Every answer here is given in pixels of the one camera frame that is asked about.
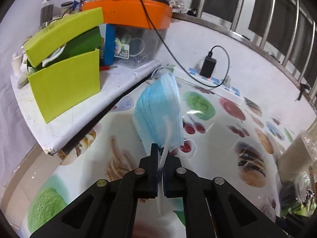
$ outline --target white shelf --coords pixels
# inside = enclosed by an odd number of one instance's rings
[[[18,89],[18,79],[15,76],[11,76],[11,84],[22,115],[39,145],[46,153],[57,152],[112,101],[160,65],[161,62],[154,60],[137,69],[118,66],[115,69],[101,71],[101,92],[75,105],[47,124],[36,104],[30,84]]]

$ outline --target tiled floor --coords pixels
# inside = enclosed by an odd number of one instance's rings
[[[38,144],[29,152],[1,200],[1,210],[11,225],[21,226],[30,202],[60,163],[60,157],[46,155]]]
[[[5,187],[0,185],[0,200],[1,200],[2,196],[3,196],[4,190],[5,190]]]

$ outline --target white wall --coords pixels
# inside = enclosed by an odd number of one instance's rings
[[[201,66],[214,45],[223,46],[230,55],[232,86],[263,109],[281,116],[281,121],[295,133],[306,130],[316,118],[304,97],[295,102],[299,90],[280,70],[238,41],[203,26],[173,19],[165,42],[186,69]],[[162,60],[162,65],[176,65],[163,45],[156,57]],[[217,60],[214,76],[221,79],[227,69],[226,55],[215,48],[213,57]]]
[[[0,185],[6,186],[13,171],[35,145],[19,110],[11,82],[12,54],[21,54],[25,38],[38,31],[42,0],[15,0],[0,24]],[[60,6],[70,0],[55,0]]]

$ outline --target black cable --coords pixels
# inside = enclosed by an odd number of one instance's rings
[[[211,51],[212,51],[215,47],[220,47],[220,48],[222,48],[223,51],[226,53],[226,56],[227,56],[227,58],[228,58],[228,69],[227,69],[226,75],[225,75],[224,78],[223,78],[223,81],[222,81],[219,85],[210,86],[210,85],[207,85],[207,84],[205,84],[205,83],[203,83],[203,82],[197,80],[197,79],[194,78],[188,71],[186,71],[186,69],[185,69],[185,68],[179,63],[179,61],[175,58],[175,56],[173,55],[173,53],[171,52],[171,50],[169,49],[169,47],[168,47],[168,46],[166,45],[166,43],[164,42],[164,40],[163,40],[163,38],[161,37],[161,35],[159,34],[158,30],[157,30],[156,27],[154,26],[152,20],[150,19],[149,14],[148,14],[148,12],[147,12],[147,10],[146,10],[146,7],[145,7],[145,5],[144,5],[144,3],[143,3],[143,0],[140,0],[140,2],[141,2],[141,4],[142,4],[144,13],[145,13],[145,15],[146,15],[146,17],[147,17],[147,20],[151,23],[151,25],[152,25],[152,27],[154,28],[156,34],[158,35],[158,37],[160,38],[160,40],[162,41],[162,43],[164,44],[164,46],[166,47],[166,49],[168,50],[168,52],[170,53],[170,55],[173,57],[173,59],[174,59],[174,60],[177,62],[177,64],[183,69],[183,71],[185,71],[185,73],[186,73],[189,77],[191,77],[193,80],[195,80],[195,81],[197,81],[198,83],[200,83],[200,84],[202,84],[202,85],[205,85],[205,86],[207,86],[207,87],[215,88],[215,87],[221,86],[221,85],[224,83],[224,81],[226,80],[226,77],[228,76],[228,72],[229,72],[229,69],[230,69],[230,57],[229,57],[229,54],[228,54],[227,50],[226,50],[225,48],[223,48],[222,46],[219,46],[219,45],[214,46],[214,47],[211,49]]]
[[[216,45],[209,51],[208,56],[212,57],[212,51],[214,50],[215,47],[221,47],[222,49],[224,49],[222,46]]]
[[[64,13],[62,14],[62,18],[64,17],[64,15],[66,14],[66,12],[68,12],[70,9],[71,9],[72,7],[69,7],[66,11],[64,11]]]

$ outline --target white power strip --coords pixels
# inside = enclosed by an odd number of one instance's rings
[[[197,70],[192,69],[192,68],[190,68],[188,73],[191,74],[193,76],[193,78],[197,79],[198,81],[200,81],[202,83],[205,83],[208,86],[216,86],[216,85],[219,85],[221,83],[221,81],[216,79],[216,78],[212,77],[210,80],[208,80],[207,78],[200,76],[197,73]],[[175,77],[177,77],[179,79],[185,80],[185,81],[190,82],[192,84],[195,84],[199,87],[210,90],[213,93],[217,94],[218,96],[224,97],[225,99],[228,99],[237,105],[241,105],[244,103],[244,97],[242,96],[240,91],[235,87],[231,86],[229,88],[229,87],[226,87],[225,85],[221,85],[219,87],[210,88],[210,87],[204,86],[203,84],[200,84],[199,82],[194,81],[182,69],[179,69],[178,67],[174,68],[173,74]]]

